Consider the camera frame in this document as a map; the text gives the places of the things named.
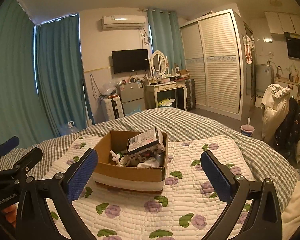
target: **air conditioner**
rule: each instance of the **air conditioner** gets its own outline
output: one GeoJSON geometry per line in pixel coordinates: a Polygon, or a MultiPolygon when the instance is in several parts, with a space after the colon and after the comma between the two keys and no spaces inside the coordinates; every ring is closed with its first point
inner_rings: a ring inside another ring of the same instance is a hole
{"type": "Polygon", "coordinates": [[[146,17],[142,15],[111,15],[102,17],[102,29],[129,28],[142,29],[146,24],[146,17]]]}

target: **faucet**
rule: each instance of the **faucet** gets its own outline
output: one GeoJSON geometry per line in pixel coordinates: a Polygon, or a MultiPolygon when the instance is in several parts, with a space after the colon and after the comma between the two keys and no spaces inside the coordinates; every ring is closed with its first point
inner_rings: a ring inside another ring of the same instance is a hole
{"type": "Polygon", "coordinates": [[[279,75],[279,70],[281,70],[282,72],[282,68],[280,66],[277,67],[277,78],[281,78],[281,76],[279,75]]]}

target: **sliding wardrobe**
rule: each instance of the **sliding wardrobe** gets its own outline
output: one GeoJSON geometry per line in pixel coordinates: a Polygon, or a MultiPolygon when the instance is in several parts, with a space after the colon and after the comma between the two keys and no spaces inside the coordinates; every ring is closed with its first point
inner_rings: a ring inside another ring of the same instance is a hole
{"type": "Polygon", "coordinates": [[[196,107],[240,120],[245,103],[243,21],[229,9],[180,29],[186,69],[195,81],[196,107]]]}

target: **white vanity table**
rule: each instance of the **white vanity table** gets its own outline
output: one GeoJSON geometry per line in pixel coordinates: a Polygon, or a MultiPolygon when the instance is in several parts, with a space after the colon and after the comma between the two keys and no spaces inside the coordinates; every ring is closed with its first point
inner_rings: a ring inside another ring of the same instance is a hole
{"type": "MultiPolygon", "coordinates": [[[[168,68],[168,59],[164,56],[164,54],[156,50],[151,57],[150,60],[150,71],[154,72],[154,76],[161,76],[165,75],[170,77],[169,68],[168,68]]],[[[168,82],[168,83],[162,83],[158,85],[150,85],[148,80],[145,82],[145,100],[147,108],[154,108],[154,105],[156,108],[158,108],[158,98],[157,93],[161,91],[168,91],[168,90],[174,90],[175,98],[176,98],[176,107],[178,107],[178,97],[177,97],[177,89],[183,88],[184,91],[184,109],[187,111],[186,108],[186,96],[187,96],[187,88],[185,81],[180,82],[168,82]]]]}
{"type": "Polygon", "coordinates": [[[178,107],[177,89],[183,88],[183,91],[185,92],[185,96],[183,99],[183,105],[184,105],[185,111],[187,111],[187,108],[186,108],[187,88],[186,88],[185,81],[169,82],[169,83],[164,83],[164,84],[159,84],[159,85],[145,85],[145,87],[146,87],[145,95],[146,95],[146,100],[147,100],[148,106],[151,105],[151,98],[154,98],[156,108],[158,108],[157,93],[160,91],[168,91],[168,90],[174,90],[174,93],[176,96],[176,107],[178,107]]]}

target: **gingham bed sheet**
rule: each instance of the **gingham bed sheet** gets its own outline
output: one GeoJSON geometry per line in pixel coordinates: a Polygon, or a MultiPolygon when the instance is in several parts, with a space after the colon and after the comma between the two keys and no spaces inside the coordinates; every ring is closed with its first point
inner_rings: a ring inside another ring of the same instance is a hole
{"type": "Polygon", "coordinates": [[[280,209],[287,206],[296,185],[296,176],[289,163],[266,143],[249,138],[210,118],[185,112],[177,108],[158,108],[93,125],[78,133],[58,137],[33,145],[27,149],[15,149],[0,160],[0,170],[12,165],[32,148],[38,147],[43,158],[28,175],[41,179],[62,157],[76,138],[82,135],[104,136],[110,130],[146,131],[152,127],[169,133],[170,142],[206,139],[218,135],[232,138],[249,166],[254,178],[262,181],[270,177],[276,186],[280,209]]]}

